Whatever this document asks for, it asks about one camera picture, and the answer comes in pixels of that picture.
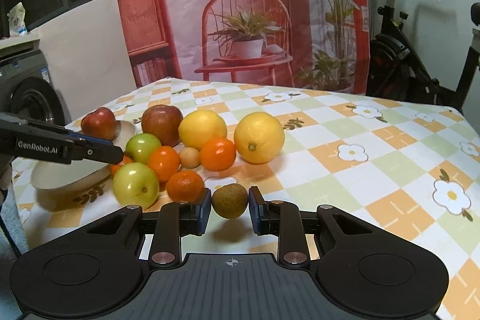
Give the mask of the grey washing machine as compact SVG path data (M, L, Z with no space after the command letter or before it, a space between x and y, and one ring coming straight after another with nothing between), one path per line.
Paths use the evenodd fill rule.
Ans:
M64 126L64 107L55 91L37 34L1 40L1 111Z

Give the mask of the small tangerine middle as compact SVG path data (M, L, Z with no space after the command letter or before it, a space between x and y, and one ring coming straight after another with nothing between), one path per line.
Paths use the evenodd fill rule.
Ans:
M147 165L159 182L164 184L179 170L181 159L173 147L161 146L151 154Z

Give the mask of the small tan round fruit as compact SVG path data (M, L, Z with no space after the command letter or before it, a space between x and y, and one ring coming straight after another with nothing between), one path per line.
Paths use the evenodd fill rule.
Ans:
M181 166L186 169L194 169L201 164L200 153L193 147L185 147L178 154L181 160Z

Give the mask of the yellow orange left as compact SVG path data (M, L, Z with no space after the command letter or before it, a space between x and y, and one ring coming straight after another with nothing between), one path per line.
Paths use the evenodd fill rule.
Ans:
M216 137L227 137L224 119L211 110L196 110L182 119L178 128L181 143L197 150Z

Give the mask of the small tangerine front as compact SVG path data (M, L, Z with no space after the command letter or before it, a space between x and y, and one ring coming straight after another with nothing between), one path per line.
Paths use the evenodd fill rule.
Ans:
M173 202L194 202L203 189L203 179L194 171L178 171L166 183Z

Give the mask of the brown kiwi fruit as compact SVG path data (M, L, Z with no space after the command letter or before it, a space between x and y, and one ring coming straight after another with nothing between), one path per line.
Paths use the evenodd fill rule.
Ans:
M216 213L222 218L238 218L247 208L248 193L241 184L227 184L216 189L211 203Z

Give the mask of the yellow orange right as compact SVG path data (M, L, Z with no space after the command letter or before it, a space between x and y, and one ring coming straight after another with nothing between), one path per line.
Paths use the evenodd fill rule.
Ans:
M272 115L254 112L238 123L233 139L238 153L245 161L265 164L281 153L285 143L285 131Z

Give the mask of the large dark red apple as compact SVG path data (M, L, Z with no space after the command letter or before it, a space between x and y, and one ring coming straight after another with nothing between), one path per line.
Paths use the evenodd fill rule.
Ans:
M112 141L116 137L116 117L110 109L99 107L81 120L80 128L87 136Z

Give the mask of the green apple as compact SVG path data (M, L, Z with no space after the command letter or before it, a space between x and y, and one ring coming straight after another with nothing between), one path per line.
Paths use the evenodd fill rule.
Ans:
M143 163L127 163L115 173L112 189L121 205L139 205L146 210L159 196L160 184L148 166Z
M151 154L162 146L160 140L150 133L141 133L131 137L126 146L124 154L136 163L147 164Z

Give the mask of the small tangerine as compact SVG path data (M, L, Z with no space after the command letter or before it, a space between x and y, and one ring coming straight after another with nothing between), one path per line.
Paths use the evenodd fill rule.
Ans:
M208 171L229 169L235 162L236 156L235 144L224 137L208 140L199 152L201 165Z
M203 189L203 179L194 171L178 171L166 183L173 202L194 202Z
M122 166L124 166L125 164L128 164L128 163L132 163L132 162L133 162L133 160L131 159L131 157L128 157L127 155L124 155L122 160L119 163L109 165L109 169L110 169L110 172L111 172L111 177L114 177L116 172L119 171Z
M179 170L181 159L173 147L161 146L151 154L147 165L159 182L164 184Z

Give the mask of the cream ceramic bowl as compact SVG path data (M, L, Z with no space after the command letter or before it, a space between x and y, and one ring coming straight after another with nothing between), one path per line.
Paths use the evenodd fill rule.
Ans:
M73 161L71 164L37 162L30 183L42 196L59 196L92 187L110 174L107 163L90 160Z

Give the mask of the green apple rear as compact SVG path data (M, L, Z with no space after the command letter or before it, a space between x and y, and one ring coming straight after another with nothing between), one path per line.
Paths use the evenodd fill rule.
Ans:
M141 133L131 137L126 146L124 154L136 163L147 164L151 154L162 146L160 140L150 133Z

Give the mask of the printed backdrop cloth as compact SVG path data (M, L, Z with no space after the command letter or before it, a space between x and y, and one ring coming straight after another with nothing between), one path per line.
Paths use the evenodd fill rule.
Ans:
M165 76L363 94L368 0L118 0L137 85Z

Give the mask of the small tangerine left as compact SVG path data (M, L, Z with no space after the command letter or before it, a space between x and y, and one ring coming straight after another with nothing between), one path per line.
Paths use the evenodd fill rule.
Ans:
M131 157L128 157L127 155L124 155L122 160L119 163L109 165L109 169L110 169L110 172L111 172L111 177L114 177L116 172L119 171L122 166L124 166L125 164L128 164L128 163L132 163L132 162L133 162L133 160L131 159Z

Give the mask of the small tangerine right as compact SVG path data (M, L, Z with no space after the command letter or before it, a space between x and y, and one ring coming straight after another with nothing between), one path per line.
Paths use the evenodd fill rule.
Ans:
M208 140L199 152L201 165L208 171L229 169L235 162L236 156L235 144L224 137Z

